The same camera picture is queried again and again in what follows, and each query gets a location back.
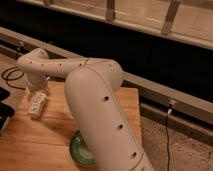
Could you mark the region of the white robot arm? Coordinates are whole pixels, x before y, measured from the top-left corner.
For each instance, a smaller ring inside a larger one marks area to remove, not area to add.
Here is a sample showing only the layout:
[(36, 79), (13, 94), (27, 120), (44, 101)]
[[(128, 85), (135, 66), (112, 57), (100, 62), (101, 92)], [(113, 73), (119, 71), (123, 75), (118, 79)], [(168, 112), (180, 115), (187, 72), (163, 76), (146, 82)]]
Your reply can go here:
[(123, 71), (112, 59), (51, 59), (36, 48), (17, 65), (26, 73), (31, 91), (46, 87), (49, 76), (65, 80), (66, 102), (99, 171), (155, 171), (136, 138), (115, 91)]

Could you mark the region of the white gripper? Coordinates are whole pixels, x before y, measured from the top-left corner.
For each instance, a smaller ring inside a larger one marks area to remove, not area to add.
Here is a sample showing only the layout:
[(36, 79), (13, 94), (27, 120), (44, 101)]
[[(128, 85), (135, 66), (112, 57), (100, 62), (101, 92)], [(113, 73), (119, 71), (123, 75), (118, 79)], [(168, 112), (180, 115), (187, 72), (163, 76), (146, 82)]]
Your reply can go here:
[(26, 81), (26, 84), (30, 96), (34, 95), (38, 91), (49, 94), (48, 83), (46, 81), (40, 83), (31, 83), (30, 81)]

